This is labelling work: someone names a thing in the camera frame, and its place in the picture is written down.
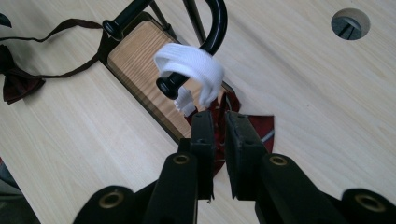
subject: dark red cloth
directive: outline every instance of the dark red cloth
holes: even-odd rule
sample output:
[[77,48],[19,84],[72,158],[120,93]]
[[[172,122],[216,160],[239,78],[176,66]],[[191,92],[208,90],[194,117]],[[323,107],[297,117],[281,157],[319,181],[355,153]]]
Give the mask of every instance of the dark red cloth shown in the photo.
[[[59,24],[52,32],[50,32],[46,37],[42,39],[37,39],[33,37],[3,37],[0,38],[0,41],[8,40],[8,39],[17,39],[17,40],[33,40],[36,42],[44,42],[52,35],[58,34],[62,30],[69,29],[75,26],[81,26],[88,29],[102,29],[102,26],[99,23],[93,21],[84,21],[77,19],[69,19],[67,21],[63,21]],[[105,41],[106,32],[102,32],[102,40],[100,46]],[[37,91],[40,89],[45,80],[43,78],[60,78],[60,77],[71,77],[79,72],[82,72],[89,68],[91,65],[98,61],[97,53],[93,55],[93,57],[84,63],[82,66],[76,68],[73,71],[67,72],[65,74],[59,76],[48,76],[48,75],[37,75],[32,76],[29,73],[20,69],[12,58],[11,52],[8,47],[1,45],[0,46],[0,74],[4,74],[6,76],[4,87],[3,87],[3,100],[7,102],[9,105],[15,103],[22,99],[23,97]]]

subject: red fabric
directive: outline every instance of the red fabric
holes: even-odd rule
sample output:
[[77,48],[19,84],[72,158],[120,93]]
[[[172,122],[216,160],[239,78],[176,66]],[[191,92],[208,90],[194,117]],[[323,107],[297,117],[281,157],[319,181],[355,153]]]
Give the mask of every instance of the red fabric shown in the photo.
[[[212,112],[213,122],[215,126],[215,140],[217,145],[215,155],[215,170],[214,175],[221,169],[225,162],[225,113],[229,110],[238,112],[241,105],[238,98],[232,92],[225,92],[221,96],[220,102],[217,100],[212,102],[212,105],[208,108]],[[186,120],[191,124],[192,116],[198,111],[195,110],[192,114],[186,117]],[[248,116],[251,124],[259,135],[260,139],[266,137],[266,141],[263,142],[268,152],[273,151],[274,146],[274,116]]]

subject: wooden table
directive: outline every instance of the wooden table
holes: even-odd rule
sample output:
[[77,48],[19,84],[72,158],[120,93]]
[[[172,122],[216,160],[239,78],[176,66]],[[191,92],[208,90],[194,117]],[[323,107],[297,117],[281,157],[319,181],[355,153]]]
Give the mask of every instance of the wooden table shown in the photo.
[[[0,36],[44,36],[68,18],[115,18],[129,1],[3,0],[13,28]],[[242,113],[276,116],[275,152],[293,158],[323,191],[365,188],[396,203],[396,3],[229,0],[229,28],[216,58]],[[158,1],[178,36],[198,45],[181,1]],[[210,13],[198,1],[208,29]],[[336,36],[332,16],[357,8],[370,31]],[[16,62],[59,74],[88,60],[100,31],[74,29],[44,44],[8,41]],[[97,190],[139,190],[156,179],[177,144],[96,63],[75,77],[48,80],[14,105],[0,104],[0,156],[42,223],[71,223]],[[254,203],[231,200],[225,169],[216,200],[199,202],[199,223],[257,223]]]

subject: bow tie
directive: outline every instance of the bow tie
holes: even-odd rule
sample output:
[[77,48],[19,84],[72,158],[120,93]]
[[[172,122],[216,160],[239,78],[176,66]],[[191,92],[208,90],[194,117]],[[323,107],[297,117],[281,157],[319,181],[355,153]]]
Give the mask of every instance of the bow tie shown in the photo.
[[26,72],[14,63],[11,52],[4,45],[0,46],[0,73],[6,76],[3,99],[9,105],[37,91],[45,83],[40,77],[26,76]]

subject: table hole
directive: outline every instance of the table hole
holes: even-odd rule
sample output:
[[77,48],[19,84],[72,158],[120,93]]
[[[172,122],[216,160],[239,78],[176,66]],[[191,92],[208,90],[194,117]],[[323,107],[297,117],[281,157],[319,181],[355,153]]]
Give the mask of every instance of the table hole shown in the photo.
[[345,40],[358,40],[369,32],[370,19],[356,8],[345,8],[332,17],[332,30]]

